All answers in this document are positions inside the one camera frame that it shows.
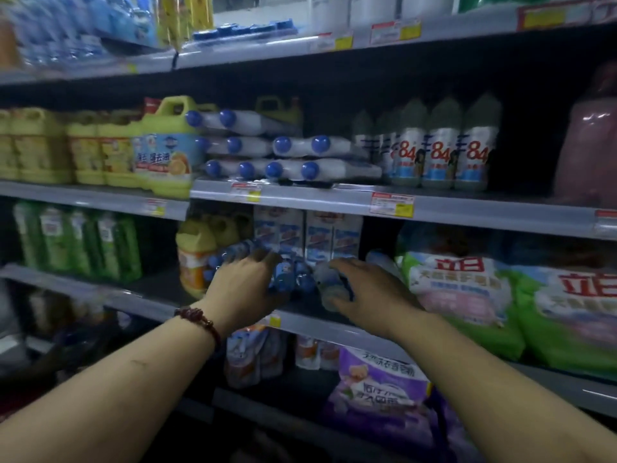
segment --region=bracelet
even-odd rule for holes
[[[182,319],[188,320],[191,323],[200,325],[202,328],[204,328],[205,331],[212,335],[212,338],[214,338],[214,342],[216,343],[216,347],[214,350],[218,351],[221,349],[221,344],[223,343],[221,341],[221,335],[219,334],[217,329],[214,328],[214,323],[212,323],[212,320],[208,320],[205,318],[203,311],[190,307],[187,307],[185,309],[176,309],[176,311],[174,312],[174,317],[180,317]]]

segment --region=pink bottle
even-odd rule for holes
[[[617,209],[617,61],[596,71],[572,109],[554,194],[566,204]]]

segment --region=hand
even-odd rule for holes
[[[336,259],[330,266],[349,280],[355,301],[333,299],[339,311],[371,334],[394,340],[394,326],[418,299],[396,277],[382,268],[356,259]]]
[[[286,293],[268,294],[272,273],[281,261],[277,253],[256,250],[242,260],[223,264],[204,298],[193,307],[204,311],[222,338],[254,325],[289,298]]]

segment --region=green dish soap bottle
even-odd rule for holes
[[[49,268],[53,271],[70,272],[72,240],[66,212],[53,205],[47,206],[41,213],[41,227]]]
[[[71,211],[69,219],[75,269],[89,278],[102,276],[103,254],[94,215],[86,210],[75,209]]]
[[[98,219],[98,227],[105,274],[121,283],[141,278],[141,260],[133,218],[105,212]]]
[[[13,216],[22,242],[23,261],[28,268],[45,270],[47,251],[41,229],[41,205],[32,201],[19,201],[13,208]]]

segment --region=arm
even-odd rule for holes
[[[332,266],[348,277],[356,295],[353,303],[338,302],[341,312],[405,349],[490,462],[615,461],[617,436],[440,316],[415,308],[417,299],[392,275],[358,260]]]
[[[278,260],[256,252],[224,265],[193,307],[204,311],[222,338],[254,324],[281,300],[266,295]],[[1,424],[2,460],[139,461],[214,347],[202,327],[167,321]]]

